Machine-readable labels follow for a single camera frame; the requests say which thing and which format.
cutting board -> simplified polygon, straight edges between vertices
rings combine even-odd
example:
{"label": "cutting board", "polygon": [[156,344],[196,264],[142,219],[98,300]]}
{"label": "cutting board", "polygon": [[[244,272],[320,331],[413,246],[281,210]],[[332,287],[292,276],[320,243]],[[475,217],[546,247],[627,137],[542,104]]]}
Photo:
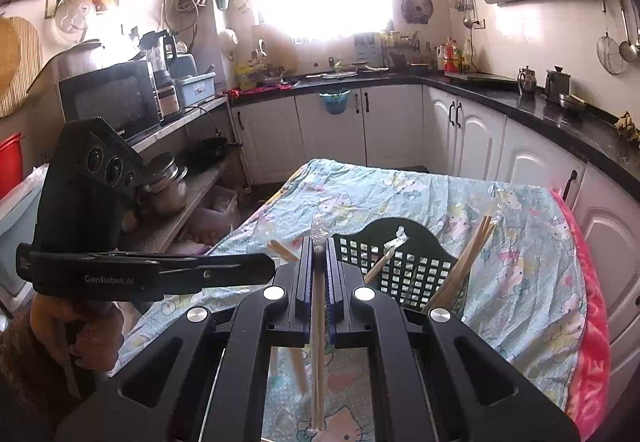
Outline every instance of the cutting board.
{"label": "cutting board", "polygon": [[0,101],[2,101],[20,66],[20,39],[7,18],[0,18]]}
{"label": "cutting board", "polygon": [[37,29],[26,19],[7,18],[19,41],[19,66],[4,99],[0,101],[0,117],[7,117],[27,100],[27,89],[42,68],[42,42]]}

human hand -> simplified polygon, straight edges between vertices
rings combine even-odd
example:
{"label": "human hand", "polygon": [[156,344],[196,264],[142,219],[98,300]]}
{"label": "human hand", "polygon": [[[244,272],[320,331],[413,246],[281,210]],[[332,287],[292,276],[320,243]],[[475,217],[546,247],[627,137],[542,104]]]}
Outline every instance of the human hand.
{"label": "human hand", "polygon": [[66,346],[61,344],[65,340],[58,339],[55,321],[69,323],[76,320],[86,321],[76,337],[76,342],[69,348],[79,358],[76,365],[96,372],[112,370],[118,360],[118,350],[124,342],[124,318],[115,304],[111,305],[106,314],[98,317],[95,312],[84,309],[82,305],[62,298],[41,294],[33,297],[30,312],[31,330],[60,365],[66,358]]}

bed sheet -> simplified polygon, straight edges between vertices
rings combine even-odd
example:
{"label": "bed sheet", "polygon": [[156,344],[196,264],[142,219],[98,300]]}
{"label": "bed sheet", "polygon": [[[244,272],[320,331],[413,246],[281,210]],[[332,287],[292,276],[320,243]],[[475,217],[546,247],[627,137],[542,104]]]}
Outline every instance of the bed sheet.
{"label": "bed sheet", "polygon": [[[313,215],[321,213],[332,234],[352,234],[378,218],[410,218],[459,256],[494,199],[500,202],[501,218],[472,267],[462,319],[564,409],[587,302],[570,227],[546,189],[313,160],[213,254],[273,256],[266,248],[271,237],[299,252]],[[154,304],[127,337],[116,368],[191,306],[221,310],[257,288],[207,289]],[[287,350],[280,349],[277,360],[269,379],[263,436],[278,442],[309,440],[308,396],[298,393]],[[374,440],[366,352],[328,346],[325,365],[326,430],[313,442],[347,436]]]}

cabinet door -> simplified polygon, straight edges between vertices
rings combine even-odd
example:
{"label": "cabinet door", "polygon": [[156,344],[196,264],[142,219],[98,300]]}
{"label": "cabinet door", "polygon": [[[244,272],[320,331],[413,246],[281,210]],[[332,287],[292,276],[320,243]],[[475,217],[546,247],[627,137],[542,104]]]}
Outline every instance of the cabinet door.
{"label": "cabinet door", "polygon": [[284,182],[305,161],[293,97],[232,109],[253,184]]}
{"label": "cabinet door", "polygon": [[615,406],[640,364],[640,316],[611,345],[611,376],[607,408]]}
{"label": "cabinet door", "polygon": [[495,180],[507,117],[461,98],[454,120],[457,132],[453,174],[477,180]]}
{"label": "cabinet door", "polygon": [[584,169],[584,162],[572,154],[529,128],[507,120],[498,170],[499,181],[541,186],[562,195],[575,170],[578,178],[572,182],[566,199],[567,205],[572,208]]}
{"label": "cabinet door", "polygon": [[640,205],[589,165],[574,215],[598,273],[614,342],[640,314]]}
{"label": "cabinet door", "polygon": [[403,168],[422,163],[422,87],[363,88],[367,165]]}
{"label": "cabinet door", "polygon": [[432,88],[422,87],[424,123],[423,158],[430,173],[453,174],[453,158],[456,148],[456,127],[453,116],[458,98]]}
{"label": "cabinet door", "polygon": [[347,164],[367,165],[360,90],[349,94],[347,108],[330,114],[320,95],[296,96],[305,157],[330,158]]}

microwave oven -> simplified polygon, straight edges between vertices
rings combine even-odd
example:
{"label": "microwave oven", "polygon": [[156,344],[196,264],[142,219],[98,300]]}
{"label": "microwave oven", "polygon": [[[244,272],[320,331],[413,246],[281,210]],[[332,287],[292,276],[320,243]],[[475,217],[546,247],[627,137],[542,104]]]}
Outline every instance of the microwave oven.
{"label": "microwave oven", "polygon": [[66,122],[102,117],[133,144],[160,126],[158,96],[146,60],[128,61],[59,80],[27,99],[38,162],[53,154]]}

